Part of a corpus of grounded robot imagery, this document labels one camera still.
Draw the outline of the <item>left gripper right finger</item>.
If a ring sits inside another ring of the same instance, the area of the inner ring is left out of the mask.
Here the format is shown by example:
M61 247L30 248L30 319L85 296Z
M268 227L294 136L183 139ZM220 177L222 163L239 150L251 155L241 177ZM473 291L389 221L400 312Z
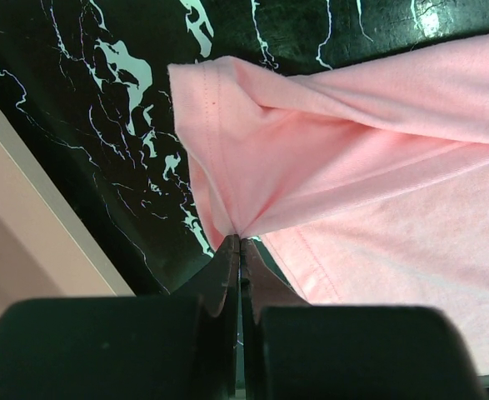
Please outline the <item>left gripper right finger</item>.
M486 399L462 336L439 310L315 306L241 242L249 399Z

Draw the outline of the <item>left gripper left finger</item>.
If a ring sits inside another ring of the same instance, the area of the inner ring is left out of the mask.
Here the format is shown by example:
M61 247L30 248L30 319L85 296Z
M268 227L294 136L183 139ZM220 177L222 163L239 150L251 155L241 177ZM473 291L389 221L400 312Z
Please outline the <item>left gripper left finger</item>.
M169 295L34 298L0 317L0 399L228 399L240 240Z

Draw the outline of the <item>light pink t-shirt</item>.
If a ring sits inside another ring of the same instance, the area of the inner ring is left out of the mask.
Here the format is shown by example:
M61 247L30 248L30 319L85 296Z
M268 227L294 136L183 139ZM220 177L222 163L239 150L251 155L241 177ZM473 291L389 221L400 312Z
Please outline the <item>light pink t-shirt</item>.
M310 303L441 309L489 374L489 34L308 76L168 68L207 240Z

